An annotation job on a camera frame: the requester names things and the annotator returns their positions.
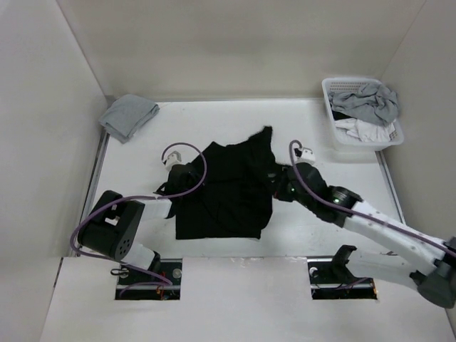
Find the black tank top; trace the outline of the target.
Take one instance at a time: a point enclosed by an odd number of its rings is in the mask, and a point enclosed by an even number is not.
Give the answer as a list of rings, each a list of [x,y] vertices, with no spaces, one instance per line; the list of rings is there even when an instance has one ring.
[[[272,135],[272,127],[265,126],[237,144],[211,142],[203,156],[192,161],[205,180],[197,191],[177,203],[176,239],[260,239],[271,219],[273,196],[286,169],[272,152]]]

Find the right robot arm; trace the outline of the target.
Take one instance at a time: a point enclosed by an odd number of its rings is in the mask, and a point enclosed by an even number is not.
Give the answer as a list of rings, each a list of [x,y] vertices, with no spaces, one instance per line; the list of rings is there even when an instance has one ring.
[[[371,254],[343,245],[331,260],[335,280],[382,279],[406,286],[436,306],[454,308],[455,238],[431,237],[391,219],[355,192],[327,185],[306,162],[283,167],[273,183],[276,199],[298,202],[320,220],[388,249],[387,254]]]

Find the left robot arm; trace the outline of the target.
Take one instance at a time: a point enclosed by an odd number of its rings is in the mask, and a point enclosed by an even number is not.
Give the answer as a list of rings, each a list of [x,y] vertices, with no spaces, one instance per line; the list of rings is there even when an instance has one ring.
[[[135,241],[141,221],[169,219],[177,201],[198,190],[207,174],[207,166],[198,172],[189,163],[167,167],[168,179],[153,195],[124,197],[112,190],[105,191],[92,212],[75,229],[72,248],[93,250],[92,257],[109,259],[135,270],[144,284],[160,278],[160,255]]]

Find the folded grey tank top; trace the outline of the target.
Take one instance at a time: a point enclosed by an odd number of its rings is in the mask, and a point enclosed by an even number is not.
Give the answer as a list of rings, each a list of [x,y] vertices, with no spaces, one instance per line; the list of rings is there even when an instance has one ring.
[[[127,94],[115,100],[98,122],[110,136],[125,144],[159,111],[160,107],[154,101]]]

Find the crumpled white tank top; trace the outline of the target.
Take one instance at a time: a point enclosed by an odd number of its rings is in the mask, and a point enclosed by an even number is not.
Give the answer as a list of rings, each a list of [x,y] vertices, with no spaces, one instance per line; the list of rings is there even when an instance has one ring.
[[[344,130],[348,136],[365,143],[387,143],[390,141],[390,134],[394,131],[392,123],[382,126],[355,118],[336,120],[335,126]]]

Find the crumpled grey tank top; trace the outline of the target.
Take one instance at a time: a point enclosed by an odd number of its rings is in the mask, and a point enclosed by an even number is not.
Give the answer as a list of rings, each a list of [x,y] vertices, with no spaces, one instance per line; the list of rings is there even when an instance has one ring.
[[[330,91],[329,103],[337,112],[378,126],[387,126],[399,116],[397,93],[382,83],[368,83],[352,91]]]

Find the white plastic laundry basket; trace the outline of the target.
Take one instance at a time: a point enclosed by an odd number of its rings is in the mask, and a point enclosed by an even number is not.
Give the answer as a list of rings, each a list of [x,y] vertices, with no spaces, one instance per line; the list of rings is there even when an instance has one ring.
[[[404,142],[397,93],[373,78],[321,82],[333,144],[344,152],[376,152]]]

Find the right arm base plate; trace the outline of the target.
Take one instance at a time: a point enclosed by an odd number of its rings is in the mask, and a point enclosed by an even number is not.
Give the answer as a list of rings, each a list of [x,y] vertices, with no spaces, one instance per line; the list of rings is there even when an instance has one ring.
[[[372,278],[357,278],[346,270],[337,274],[327,257],[307,259],[311,298],[313,300],[376,300]]]

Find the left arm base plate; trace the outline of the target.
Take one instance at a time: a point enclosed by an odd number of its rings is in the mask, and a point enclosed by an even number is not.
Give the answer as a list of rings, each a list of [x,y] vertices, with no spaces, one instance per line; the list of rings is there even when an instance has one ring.
[[[178,301],[181,294],[182,259],[162,259],[152,270],[170,283],[156,276],[117,266],[110,270],[115,276],[115,300],[120,301]]]

